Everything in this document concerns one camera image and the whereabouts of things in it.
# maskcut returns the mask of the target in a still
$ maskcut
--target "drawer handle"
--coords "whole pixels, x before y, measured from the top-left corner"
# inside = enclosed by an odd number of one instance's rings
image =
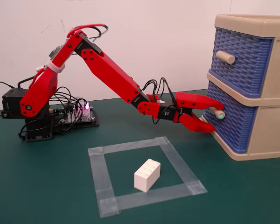
[[[217,110],[215,107],[210,107],[209,109],[219,120],[222,120],[225,117],[224,111]]]
[[[235,56],[233,55],[230,55],[224,51],[221,51],[219,50],[217,53],[216,53],[216,57],[221,59],[222,61],[228,63],[228,64],[233,64],[234,61],[235,61]]]

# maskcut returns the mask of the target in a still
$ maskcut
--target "robotic arm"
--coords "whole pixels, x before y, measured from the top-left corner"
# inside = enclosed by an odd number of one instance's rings
[[[64,68],[64,63],[73,52],[81,56],[91,72],[118,94],[125,102],[132,104],[139,113],[152,115],[154,119],[171,120],[182,123],[191,131],[210,133],[214,126],[201,121],[192,109],[214,107],[224,108],[217,100],[206,96],[177,92],[175,97],[159,98],[158,95],[147,95],[111,58],[96,44],[92,43],[83,28],[96,28],[104,24],[93,24],[74,28],[67,35],[67,41],[51,53],[47,66],[35,76],[29,90],[20,100],[21,114],[33,118],[39,114],[57,89],[57,74]]]

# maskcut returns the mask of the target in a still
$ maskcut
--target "plastic drawer unit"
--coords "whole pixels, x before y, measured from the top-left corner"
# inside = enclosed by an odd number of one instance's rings
[[[208,96],[225,118],[203,119],[235,160],[280,157],[280,16],[216,16]]]

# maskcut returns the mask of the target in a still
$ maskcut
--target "wicker pattern drawer front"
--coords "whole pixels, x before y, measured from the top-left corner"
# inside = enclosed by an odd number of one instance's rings
[[[224,104],[225,118],[219,120],[207,109],[205,119],[216,128],[216,132],[235,153],[246,153],[257,107],[240,104],[212,82],[207,96]]]
[[[255,37],[216,28],[210,74],[245,97],[259,98],[273,38]],[[217,51],[235,56],[233,64],[216,57]]]

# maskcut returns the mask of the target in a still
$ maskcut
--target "green table surface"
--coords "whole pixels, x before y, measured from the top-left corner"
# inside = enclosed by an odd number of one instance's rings
[[[206,90],[190,91],[206,94]],[[234,161],[209,133],[161,120],[154,125],[121,99],[93,101],[100,126],[26,143],[23,120],[0,118],[0,223],[280,224],[280,158]],[[195,111],[201,116],[203,111]],[[87,148],[166,136],[208,193],[127,209],[100,218]],[[182,183],[159,147],[106,154],[116,196],[137,192],[133,173],[161,162],[153,188]]]

